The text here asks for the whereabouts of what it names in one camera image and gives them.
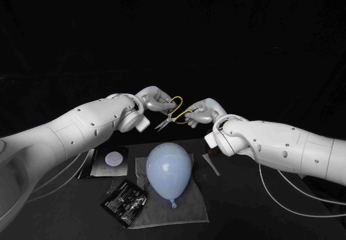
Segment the black background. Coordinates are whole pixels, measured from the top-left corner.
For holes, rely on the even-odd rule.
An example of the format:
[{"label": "black background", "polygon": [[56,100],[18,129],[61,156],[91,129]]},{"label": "black background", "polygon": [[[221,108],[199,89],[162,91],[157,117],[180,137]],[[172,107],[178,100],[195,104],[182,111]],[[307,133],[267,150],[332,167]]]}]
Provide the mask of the black background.
[{"label": "black background", "polygon": [[[0,137],[157,86],[183,107],[214,98],[251,121],[345,140],[345,26],[342,0],[0,0]],[[118,145],[202,138],[212,127],[156,133],[166,117],[146,116],[143,133],[113,135]]]}]

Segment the scissors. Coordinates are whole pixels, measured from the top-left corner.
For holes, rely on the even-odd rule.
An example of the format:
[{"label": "scissors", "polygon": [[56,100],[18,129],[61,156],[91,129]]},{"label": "scissors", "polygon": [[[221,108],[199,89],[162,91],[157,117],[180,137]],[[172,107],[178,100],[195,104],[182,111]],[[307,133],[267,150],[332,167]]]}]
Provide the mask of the scissors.
[{"label": "scissors", "polygon": [[176,124],[186,124],[186,123],[192,120],[192,119],[189,119],[189,120],[185,121],[185,122],[178,122],[178,119],[179,119],[186,113],[192,113],[192,112],[193,112],[192,110],[186,110],[186,111],[182,112],[175,118],[172,118],[172,114],[176,112],[176,110],[180,108],[180,106],[182,106],[182,104],[183,104],[183,99],[182,99],[180,96],[175,96],[175,97],[172,98],[172,100],[169,101],[169,103],[172,103],[172,101],[173,101],[175,99],[180,99],[180,104],[179,104],[179,106],[175,108],[175,110],[167,114],[167,119],[166,119],[166,120],[159,124],[159,126],[155,128],[155,129],[160,128],[157,132],[160,132],[160,130],[166,127],[166,125],[167,125],[170,122],[173,122],[173,123],[176,123]]}]

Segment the black table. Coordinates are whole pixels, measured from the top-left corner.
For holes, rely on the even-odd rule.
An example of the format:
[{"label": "black table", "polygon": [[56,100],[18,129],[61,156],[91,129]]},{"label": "black table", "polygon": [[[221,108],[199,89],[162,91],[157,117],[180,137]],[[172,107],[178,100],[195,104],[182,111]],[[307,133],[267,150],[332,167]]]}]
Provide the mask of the black table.
[{"label": "black table", "polygon": [[[284,210],[268,196],[260,177],[255,161],[245,155],[227,157],[222,153],[214,157],[217,176],[202,154],[205,140],[175,141],[195,155],[193,177],[204,194],[209,223],[189,223],[124,229],[107,211],[100,207],[107,198],[111,178],[72,179],[68,185],[52,195],[28,203],[0,239],[38,240],[104,240],[104,239],[345,239],[346,230],[335,218],[310,218]],[[160,143],[129,145],[129,175],[134,183],[136,158],[146,157]],[[49,192],[71,177],[77,165],[64,173],[61,180],[48,187]],[[313,194],[300,177],[286,176],[297,187]],[[263,166],[267,188],[281,202],[294,211],[312,215],[330,215],[325,205],[304,196],[286,182],[277,170]]]}]

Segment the black packet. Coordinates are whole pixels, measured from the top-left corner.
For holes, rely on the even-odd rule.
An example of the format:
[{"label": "black packet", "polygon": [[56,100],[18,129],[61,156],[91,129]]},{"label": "black packet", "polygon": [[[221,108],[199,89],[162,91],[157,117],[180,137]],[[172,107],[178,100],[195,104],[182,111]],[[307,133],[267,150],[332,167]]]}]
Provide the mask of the black packet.
[{"label": "black packet", "polygon": [[101,207],[116,217],[124,228],[129,228],[143,210],[146,201],[147,192],[126,179]]}]

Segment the cable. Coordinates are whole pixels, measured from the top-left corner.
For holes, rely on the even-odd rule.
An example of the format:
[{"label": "cable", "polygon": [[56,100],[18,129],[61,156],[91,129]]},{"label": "cable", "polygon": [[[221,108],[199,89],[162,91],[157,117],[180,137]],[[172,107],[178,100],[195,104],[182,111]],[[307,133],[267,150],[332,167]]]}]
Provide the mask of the cable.
[{"label": "cable", "polygon": [[55,193],[55,192],[69,183],[69,181],[72,180],[72,178],[74,178],[75,175],[78,174],[80,170],[82,169],[82,166],[84,166],[84,164],[85,164],[85,161],[87,161],[87,157],[85,157],[85,159],[84,159],[84,162],[82,162],[82,164],[81,164],[81,167],[78,168],[78,170],[77,170],[75,174],[72,175],[72,177],[69,178],[69,180],[68,180],[54,191],[51,191],[48,194],[45,194],[45,195],[42,195],[42,196],[39,196],[39,197],[28,200],[26,203],[29,203],[29,202],[32,202],[32,201],[35,201],[35,200],[38,200],[38,199],[42,199],[44,197],[46,197],[48,195],[51,195],[52,193]]},{"label": "cable", "polygon": [[39,186],[36,189],[33,189],[32,193],[35,193],[38,190],[41,190],[58,177],[59,175],[65,172],[65,170],[71,167],[71,165],[74,164],[74,162],[78,160],[81,154],[75,157],[74,161],[71,162],[71,164],[65,167],[65,169],[56,174],[56,176],[42,185]]},{"label": "cable", "polygon": [[258,164],[258,165],[260,165],[261,183],[263,183],[263,186],[264,186],[264,188],[266,188],[266,191],[267,191],[270,197],[273,198],[273,200],[276,201],[276,203],[277,203],[289,212],[291,212],[291,213],[294,213],[294,214],[297,214],[297,215],[300,215],[300,216],[312,217],[312,218],[346,217],[346,214],[338,214],[338,215],[309,215],[309,214],[299,213],[299,212],[290,210],[287,207],[284,207],[284,206],[281,205],[281,203],[276,200],[276,198],[273,197],[273,195],[271,195],[271,193],[270,193],[270,191],[268,191],[268,189],[267,189],[266,181],[264,181],[264,177],[263,177],[263,171],[261,171],[261,164]]},{"label": "cable", "polygon": [[320,201],[323,201],[323,202],[326,202],[326,203],[339,204],[339,205],[346,205],[345,202],[330,201],[330,200],[322,199],[322,198],[319,198],[319,197],[316,197],[316,196],[312,196],[312,195],[307,194],[306,192],[303,192],[303,191],[296,187],[296,185],[290,182],[290,180],[287,179],[287,177],[284,176],[284,174],[281,173],[281,171],[280,171],[280,170],[277,170],[277,171],[278,171],[278,173],[281,174],[281,176],[283,176],[283,178],[286,179],[286,181],[291,184],[291,186],[293,186],[304,195],[307,195],[310,198],[317,199],[317,200],[320,200]]}]

